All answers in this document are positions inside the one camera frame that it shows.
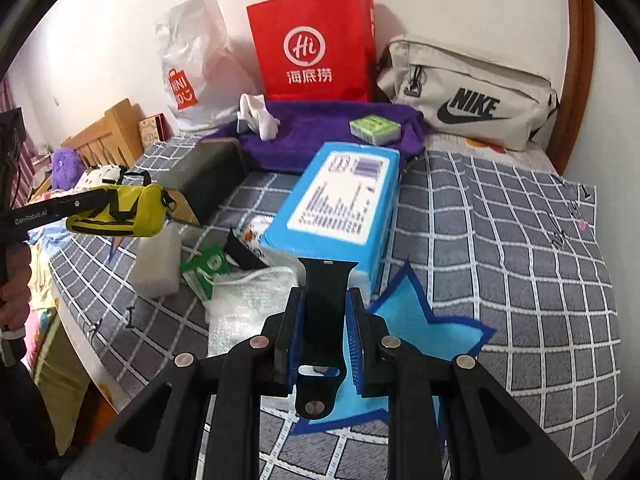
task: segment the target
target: human hand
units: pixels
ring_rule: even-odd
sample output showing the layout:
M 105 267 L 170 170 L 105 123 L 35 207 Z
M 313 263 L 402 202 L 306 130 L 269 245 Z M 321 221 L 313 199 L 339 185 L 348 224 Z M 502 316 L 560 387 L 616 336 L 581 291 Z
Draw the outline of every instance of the human hand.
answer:
M 18 244 L 6 250 L 6 265 L 9 282 L 0 288 L 0 324 L 9 325 L 10 330 L 24 326 L 29 317 L 29 280 L 31 279 L 31 249 L 27 244 Z

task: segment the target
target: purple plush toy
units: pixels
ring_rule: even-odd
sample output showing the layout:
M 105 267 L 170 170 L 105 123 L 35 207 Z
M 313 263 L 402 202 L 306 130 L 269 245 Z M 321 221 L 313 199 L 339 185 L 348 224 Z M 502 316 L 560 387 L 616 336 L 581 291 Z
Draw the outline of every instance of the purple plush toy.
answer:
M 53 153 L 51 187 L 69 191 L 84 173 L 80 156 L 70 148 L 60 148 Z

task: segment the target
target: gray checkered bed sheet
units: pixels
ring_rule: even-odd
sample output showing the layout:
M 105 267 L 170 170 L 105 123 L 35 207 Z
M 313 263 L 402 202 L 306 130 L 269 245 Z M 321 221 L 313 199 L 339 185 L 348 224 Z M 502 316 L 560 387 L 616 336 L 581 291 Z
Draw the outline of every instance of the gray checkered bed sheet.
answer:
M 136 168 L 152 176 L 167 171 L 196 140 L 156 144 Z M 296 181 L 252 173 L 210 225 L 182 227 L 183 260 L 223 244 L 230 226 L 275 213 Z M 495 328 L 479 361 L 581 471 L 599 460 L 628 416 L 618 318 L 594 240 L 595 215 L 593 188 L 428 152 L 402 176 L 376 284 L 380 293 L 408 259 L 437 316 L 469 316 Z M 51 264 L 78 325 L 131 397 L 176 354 L 207 351 L 204 308 L 185 283 L 158 301 L 133 293 L 127 279 L 136 243 L 123 242 L 107 262 L 108 238 L 75 235 Z M 290 435 L 297 421 L 293 412 L 262 409 L 262 480 L 385 478 L 382 422 Z

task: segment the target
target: pink curtain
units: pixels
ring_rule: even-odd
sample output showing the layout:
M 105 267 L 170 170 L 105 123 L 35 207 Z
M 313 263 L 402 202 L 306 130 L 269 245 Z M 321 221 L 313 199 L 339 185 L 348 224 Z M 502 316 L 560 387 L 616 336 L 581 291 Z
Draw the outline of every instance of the pink curtain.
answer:
M 2 81 L 0 81 L 0 112 L 7 112 L 13 108 L 15 108 L 15 104 L 9 83 L 6 79 L 2 79 Z M 20 158 L 18 160 L 21 174 L 16 174 L 12 186 L 12 197 L 16 193 L 16 187 L 18 190 L 14 207 L 22 207 L 29 201 L 29 197 L 31 196 L 31 186 L 33 185 L 33 175 L 35 174 L 31 157 L 34 153 L 35 146 L 27 133 L 27 140 L 20 150 Z

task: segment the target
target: barcode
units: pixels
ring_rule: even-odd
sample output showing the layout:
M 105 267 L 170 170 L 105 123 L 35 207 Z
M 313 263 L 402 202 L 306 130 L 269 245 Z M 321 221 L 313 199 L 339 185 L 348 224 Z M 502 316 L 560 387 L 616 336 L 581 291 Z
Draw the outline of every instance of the barcode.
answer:
M 382 160 L 361 157 L 353 170 L 353 174 L 377 180 L 380 176 L 380 168 L 382 168 Z

